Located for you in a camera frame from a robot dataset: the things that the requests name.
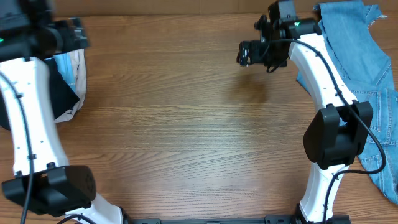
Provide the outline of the black t-shirt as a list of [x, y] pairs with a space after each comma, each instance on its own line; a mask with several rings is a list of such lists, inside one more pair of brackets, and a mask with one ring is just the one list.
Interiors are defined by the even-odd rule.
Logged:
[[50, 62], [45, 62], [45, 64], [48, 66], [50, 74], [50, 102], [54, 118], [57, 119], [67, 110], [71, 109], [79, 101], [79, 97], [77, 97], [58, 72], [57, 64], [54, 59], [50, 60]]

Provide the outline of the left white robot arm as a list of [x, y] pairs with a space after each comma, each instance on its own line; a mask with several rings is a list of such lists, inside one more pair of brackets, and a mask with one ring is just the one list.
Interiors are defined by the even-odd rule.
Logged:
[[1, 2], [1, 95], [14, 145], [14, 177], [1, 185], [23, 213], [61, 223], [130, 223], [97, 191], [89, 167], [70, 165], [50, 102], [45, 60], [89, 45], [77, 17], [55, 21], [50, 1]]

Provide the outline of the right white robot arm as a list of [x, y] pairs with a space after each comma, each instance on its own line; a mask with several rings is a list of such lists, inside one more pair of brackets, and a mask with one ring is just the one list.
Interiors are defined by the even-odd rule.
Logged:
[[333, 202], [343, 172], [363, 152], [373, 109], [348, 90], [314, 19], [299, 18], [292, 1], [276, 1], [268, 12], [254, 25], [261, 38], [241, 42], [236, 61], [242, 66], [262, 64], [271, 73], [291, 60], [316, 112], [303, 136], [311, 162], [307, 188], [290, 222], [350, 223], [347, 216], [334, 216]]

